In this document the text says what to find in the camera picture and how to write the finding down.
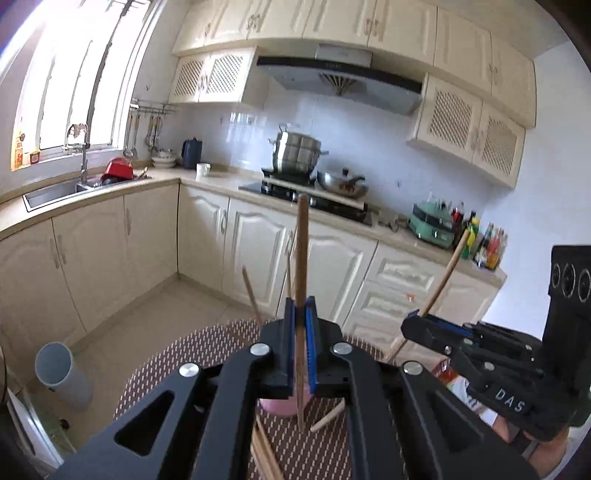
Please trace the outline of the person's right hand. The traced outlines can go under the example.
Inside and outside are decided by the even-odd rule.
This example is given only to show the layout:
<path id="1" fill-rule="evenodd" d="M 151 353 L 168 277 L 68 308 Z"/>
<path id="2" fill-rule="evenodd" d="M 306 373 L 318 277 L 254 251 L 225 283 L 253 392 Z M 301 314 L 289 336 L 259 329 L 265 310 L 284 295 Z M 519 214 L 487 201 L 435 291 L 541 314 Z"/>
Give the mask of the person's right hand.
<path id="1" fill-rule="evenodd" d="M 510 441 L 510 428 L 507 420 L 498 416 L 492 429 L 506 442 Z M 539 442 L 529 457 L 529 463 L 535 468 L 541 478 L 546 478 L 562 461 L 568 443 L 570 428 L 565 427 L 554 439 Z"/>

